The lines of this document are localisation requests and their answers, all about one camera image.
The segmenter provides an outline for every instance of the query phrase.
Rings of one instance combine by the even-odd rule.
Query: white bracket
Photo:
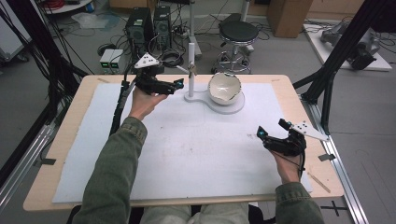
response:
[[[134,68],[149,67],[157,64],[160,64],[157,59],[153,58],[148,53],[145,53],[145,55],[143,55],[143,57],[134,65]]]
[[[330,141],[329,137],[320,133],[318,130],[307,124],[305,121],[300,122],[298,124],[291,125],[291,128],[295,130],[297,133],[301,133],[306,136],[310,136],[316,138],[320,141]]]

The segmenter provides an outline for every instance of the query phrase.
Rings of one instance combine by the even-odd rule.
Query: white container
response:
[[[216,73],[207,86],[210,99],[220,105],[231,105],[241,94],[241,81],[229,73]]]

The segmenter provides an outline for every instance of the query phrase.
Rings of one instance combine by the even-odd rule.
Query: wooden table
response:
[[[173,81],[182,75],[158,75],[159,80]],[[195,78],[195,82],[207,83],[212,76],[200,75]],[[271,83],[276,93],[276,98],[282,108],[285,120],[293,123],[309,118],[296,94],[288,77],[282,75],[240,75],[238,78],[243,83]],[[68,150],[72,146],[78,131],[78,127],[83,120],[85,112],[91,102],[91,98],[99,83],[120,83],[123,76],[88,76],[84,77],[78,92],[70,105],[64,121],[49,149],[47,158],[55,159],[54,165],[42,165],[27,195],[23,208],[27,211],[49,211],[71,209],[77,203],[52,203],[52,198],[61,179],[61,173]],[[134,76],[128,76],[128,80],[133,80]],[[305,169],[308,173],[310,183],[314,189],[311,193],[314,198],[340,197],[344,194],[343,187],[329,161],[320,161],[318,156],[325,154],[325,150],[319,140],[306,137],[306,162]],[[273,201],[275,194],[271,196],[243,196],[232,198],[216,199],[211,203],[228,202],[257,202]],[[195,200],[191,203],[208,203]]]

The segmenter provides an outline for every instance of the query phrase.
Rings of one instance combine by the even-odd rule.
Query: hand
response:
[[[271,151],[273,154],[276,165],[277,165],[277,172],[282,179],[282,184],[287,184],[291,182],[300,182],[299,177],[299,165],[300,165],[300,158],[301,155],[296,157],[286,157],[278,152]]]
[[[162,100],[166,99],[168,95],[151,95],[146,94],[139,88],[134,87],[132,97],[132,107],[129,117],[143,120],[143,118],[154,110],[154,107],[159,104]]]

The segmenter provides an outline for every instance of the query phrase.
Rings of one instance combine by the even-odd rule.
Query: sleeve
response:
[[[135,118],[127,118],[103,147],[84,190],[81,210],[73,223],[126,223],[129,197],[137,160],[147,129]]]
[[[276,223],[324,223],[319,206],[301,183],[276,188]]]

